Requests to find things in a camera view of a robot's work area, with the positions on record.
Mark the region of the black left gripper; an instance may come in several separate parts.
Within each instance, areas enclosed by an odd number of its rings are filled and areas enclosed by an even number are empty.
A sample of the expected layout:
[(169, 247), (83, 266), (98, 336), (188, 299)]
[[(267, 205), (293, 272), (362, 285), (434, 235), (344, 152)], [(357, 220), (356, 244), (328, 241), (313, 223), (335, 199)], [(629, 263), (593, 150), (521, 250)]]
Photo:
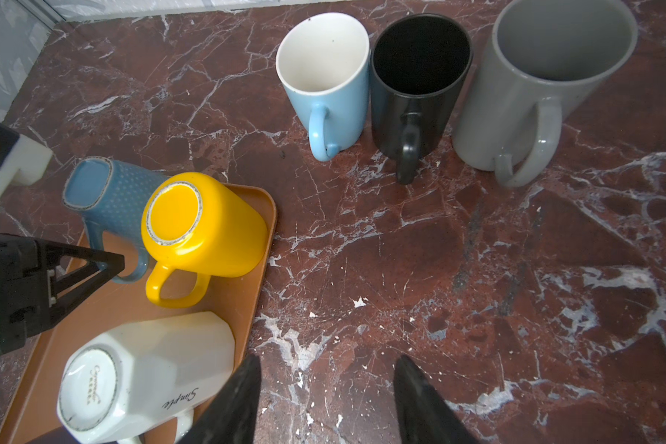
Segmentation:
[[(64, 256), (85, 264), (58, 277)], [(119, 253), (0, 235), (0, 355), (55, 327), (124, 268)]]

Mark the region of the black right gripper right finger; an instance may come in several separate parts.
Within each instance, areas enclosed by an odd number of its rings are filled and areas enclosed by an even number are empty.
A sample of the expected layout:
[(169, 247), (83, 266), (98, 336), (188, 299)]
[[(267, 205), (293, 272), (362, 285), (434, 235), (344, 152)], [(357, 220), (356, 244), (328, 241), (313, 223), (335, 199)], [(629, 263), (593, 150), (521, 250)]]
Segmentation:
[(406, 354), (396, 361), (393, 388), (402, 443), (478, 443)]

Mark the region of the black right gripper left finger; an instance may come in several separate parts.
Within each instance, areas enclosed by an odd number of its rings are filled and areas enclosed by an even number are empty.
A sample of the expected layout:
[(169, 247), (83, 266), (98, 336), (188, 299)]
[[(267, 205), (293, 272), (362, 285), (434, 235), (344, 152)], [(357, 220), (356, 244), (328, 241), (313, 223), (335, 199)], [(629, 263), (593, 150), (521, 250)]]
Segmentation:
[(247, 355), (179, 443), (249, 443), (261, 392), (260, 358)]

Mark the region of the white mug with lettering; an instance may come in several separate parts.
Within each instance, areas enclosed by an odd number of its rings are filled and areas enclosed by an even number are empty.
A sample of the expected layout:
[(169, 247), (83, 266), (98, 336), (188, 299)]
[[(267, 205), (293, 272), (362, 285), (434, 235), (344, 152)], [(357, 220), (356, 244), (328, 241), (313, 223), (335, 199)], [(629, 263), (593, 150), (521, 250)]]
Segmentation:
[(68, 359), (57, 416), (81, 443), (138, 443), (171, 419), (180, 440), (228, 381), (234, 353), (231, 328), (208, 311), (114, 327)]

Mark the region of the teal dotted mug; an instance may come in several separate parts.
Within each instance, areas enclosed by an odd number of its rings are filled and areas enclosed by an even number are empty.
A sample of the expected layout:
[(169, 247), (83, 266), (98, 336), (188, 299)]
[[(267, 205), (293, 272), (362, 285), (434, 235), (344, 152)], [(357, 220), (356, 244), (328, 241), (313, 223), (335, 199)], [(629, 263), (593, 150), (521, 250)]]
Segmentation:
[(90, 247), (103, 250), (106, 232), (131, 242), (138, 253), (135, 270), (114, 277), (118, 284), (141, 279), (150, 255), (142, 241), (142, 215), (167, 177), (141, 166), (106, 157), (86, 157), (75, 166), (62, 194), (63, 205), (81, 215)]

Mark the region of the light blue mug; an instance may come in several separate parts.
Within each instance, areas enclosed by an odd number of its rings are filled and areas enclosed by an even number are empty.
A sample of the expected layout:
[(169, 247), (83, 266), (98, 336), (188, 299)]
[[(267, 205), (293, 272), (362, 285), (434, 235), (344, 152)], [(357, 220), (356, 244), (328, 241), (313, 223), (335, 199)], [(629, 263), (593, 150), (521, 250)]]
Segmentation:
[(361, 137), (370, 52), (364, 25), (340, 12), (302, 21), (277, 50), (277, 75), (320, 162), (331, 161)]

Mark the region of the black mug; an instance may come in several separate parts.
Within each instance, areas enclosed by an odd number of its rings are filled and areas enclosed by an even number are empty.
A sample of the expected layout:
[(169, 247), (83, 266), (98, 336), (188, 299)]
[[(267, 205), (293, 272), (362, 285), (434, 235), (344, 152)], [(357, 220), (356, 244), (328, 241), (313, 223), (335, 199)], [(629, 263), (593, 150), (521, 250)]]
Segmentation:
[(468, 32), (443, 15), (410, 15), (379, 35), (370, 59), (371, 129), (400, 184), (413, 182), (440, 143), (472, 60)]

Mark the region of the grey mug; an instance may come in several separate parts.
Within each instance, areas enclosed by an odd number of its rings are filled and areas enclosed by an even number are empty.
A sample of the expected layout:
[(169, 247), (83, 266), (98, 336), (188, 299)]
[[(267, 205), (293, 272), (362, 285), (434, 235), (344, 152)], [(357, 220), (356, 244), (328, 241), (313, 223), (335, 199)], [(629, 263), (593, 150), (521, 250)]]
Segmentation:
[(621, 1), (514, 1), (499, 14), (453, 131), (464, 163), (505, 187), (551, 162), (562, 122), (631, 57)]

